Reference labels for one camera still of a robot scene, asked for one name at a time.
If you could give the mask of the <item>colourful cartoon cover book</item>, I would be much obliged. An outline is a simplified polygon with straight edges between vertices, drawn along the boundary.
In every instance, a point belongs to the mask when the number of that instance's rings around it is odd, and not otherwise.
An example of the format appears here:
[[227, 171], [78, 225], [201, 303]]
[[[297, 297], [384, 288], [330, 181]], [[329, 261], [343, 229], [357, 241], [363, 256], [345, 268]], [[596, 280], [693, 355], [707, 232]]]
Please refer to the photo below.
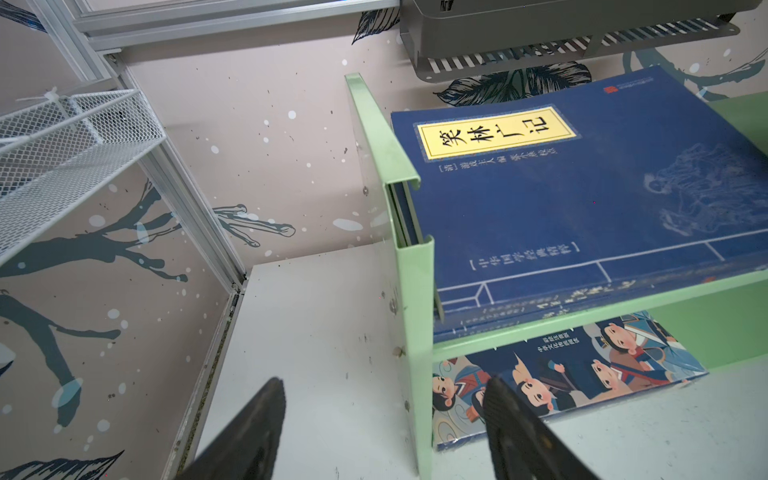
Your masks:
[[706, 372], [646, 311], [443, 360], [432, 374], [433, 445], [443, 450], [485, 433], [484, 397], [494, 377], [543, 418]]

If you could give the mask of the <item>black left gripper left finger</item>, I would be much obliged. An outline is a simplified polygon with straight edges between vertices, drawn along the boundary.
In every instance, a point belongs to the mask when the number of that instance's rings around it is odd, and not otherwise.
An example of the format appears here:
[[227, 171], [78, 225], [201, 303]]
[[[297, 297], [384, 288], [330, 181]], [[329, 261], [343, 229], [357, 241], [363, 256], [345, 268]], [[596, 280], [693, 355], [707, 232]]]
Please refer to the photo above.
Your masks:
[[284, 384], [273, 377], [178, 477], [183, 480], [270, 480], [285, 413]]

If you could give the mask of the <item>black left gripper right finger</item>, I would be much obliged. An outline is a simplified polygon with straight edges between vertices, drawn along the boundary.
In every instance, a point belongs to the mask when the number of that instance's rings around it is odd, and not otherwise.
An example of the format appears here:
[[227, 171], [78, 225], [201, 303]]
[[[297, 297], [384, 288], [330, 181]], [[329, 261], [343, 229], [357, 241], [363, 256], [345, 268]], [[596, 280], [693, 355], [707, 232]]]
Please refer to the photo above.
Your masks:
[[483, 409], [497, 479], [596, 477], [502, 379], [487, 383]]

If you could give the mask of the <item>dark blue book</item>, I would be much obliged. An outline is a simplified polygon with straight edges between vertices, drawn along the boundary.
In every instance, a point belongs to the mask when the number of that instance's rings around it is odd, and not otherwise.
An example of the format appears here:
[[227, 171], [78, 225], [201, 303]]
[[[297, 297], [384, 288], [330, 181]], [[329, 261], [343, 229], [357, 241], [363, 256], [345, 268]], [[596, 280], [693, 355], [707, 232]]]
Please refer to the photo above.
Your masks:
[[765, 262], [735, 268], [711, 265], [615, 282], [589, 276], [574, 286], [558, 286], [567, 278], [559, 271], [461, 287], [456, 295], [439, 294], [444, 317], [434, 319], [433, 339], [446, 342], [766, 269]]
[[766, 155], [659, 68], [392, 125], [446, 320], [767, 259]]

